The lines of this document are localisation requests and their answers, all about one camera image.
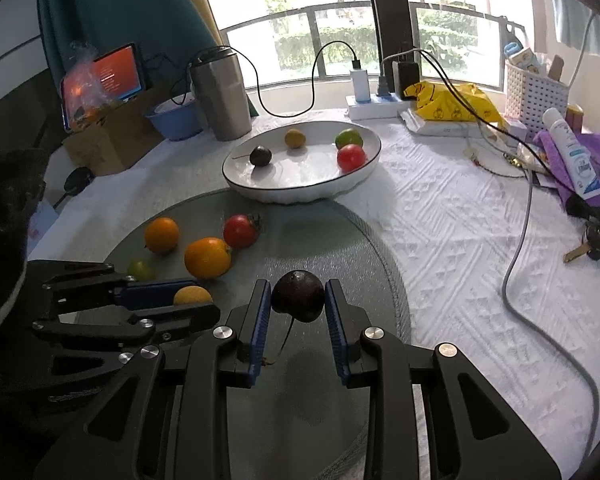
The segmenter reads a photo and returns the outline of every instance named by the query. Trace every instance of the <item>yellow bag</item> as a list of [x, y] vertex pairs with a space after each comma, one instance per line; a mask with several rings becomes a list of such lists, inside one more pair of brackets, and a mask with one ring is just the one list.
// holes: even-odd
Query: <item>yellow bag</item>
[[[498, 110], [487, 95], [473, 83], [455, 85], [468, 103], [485, 121], [499, 123]], [[475, 117], [464, 108], [442, 83], [421, 81], [404, 90], [405, 97], [418, 98], [416, 112], [428, 121], [475, 121]]]

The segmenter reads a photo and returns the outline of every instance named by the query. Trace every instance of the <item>white plastic basket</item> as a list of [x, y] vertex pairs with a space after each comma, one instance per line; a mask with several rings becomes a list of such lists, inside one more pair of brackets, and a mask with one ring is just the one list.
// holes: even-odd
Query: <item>white plastic basket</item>
[[531, 135], [545, 130], [542, 115], [557, 108], [564, 117], [569, 101], [569, 87], [548, 77], [532, 74], [507, 63], [507, 104], [504, 114], [519, 119]]

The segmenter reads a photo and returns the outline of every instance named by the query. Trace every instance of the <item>white plate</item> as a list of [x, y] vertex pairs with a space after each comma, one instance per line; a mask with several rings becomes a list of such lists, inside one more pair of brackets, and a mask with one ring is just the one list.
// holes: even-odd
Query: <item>white plate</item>
[[[304, 133], [304, 148], [291, 150], [286, 146], [285, 134], [290, 128]], [[336, 136], [348, 128], [360, 132], [366, 164], [344, 173], [336, 161], [338, 150], [334, 142]], [[264, 168], [256, 168], [249, 162], [249, 154], [256, 146], [271, 150], [271, 162]], [[311, 202], [351, 189], [368, 177], [378, 164], [381, 147], [380, 138], [358, 124], [339, 121], [290, 124], [236, 146], [224, 160], [222, 174], [232, 189], [259, 202]]]

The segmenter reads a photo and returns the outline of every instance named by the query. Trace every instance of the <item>cherry tomato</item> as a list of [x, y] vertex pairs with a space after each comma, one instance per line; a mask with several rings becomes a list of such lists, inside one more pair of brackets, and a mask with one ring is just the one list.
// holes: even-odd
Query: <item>cherry tomato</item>
[[366, 162], [365, 150], [357, 144], [347, 144], [338, 150], [338, 166], [345, 173], [364, 166]]
[[234, 215], [224, 223], [222, 238], [234, 249], [244, 249], [253, 244], [258, 235], [258, 221], [247, 215]]

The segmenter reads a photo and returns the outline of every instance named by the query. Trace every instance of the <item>textured tablecloth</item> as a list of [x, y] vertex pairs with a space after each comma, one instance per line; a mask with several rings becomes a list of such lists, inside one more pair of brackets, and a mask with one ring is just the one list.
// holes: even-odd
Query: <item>textured tablecloth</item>
[[[301, 120], [347, 119], [343, 110], [322, 110]], [[260, 117], [250, 135], [292, 122], [298, 120]], [[589, 389], [547, 343], [504, 310], [499, 296], [523, 224], [526, 180], [476, 168], [462, 154], [464, 139], [412, 137], [398, 119], [363, 124], [382, 139], [380, 164], [336, 200], [393, 250], [407, 290], [413, 343], [457, 344], [568, 478], [589, 430]], [[165, 141], [130, 170], [97, 178], [65, 206], [31, 259], [102, 261], [162, 209], [226, 187], [222, 161], [245, 138], [220, 143], [205, 132]], [[582, 221], [567, 218], [555, 195], [535, 191], [509, 298], [571, 351], [600, 389], [600, 262], [586, 257], [569, 266], [562, 262], [581, 232]]]

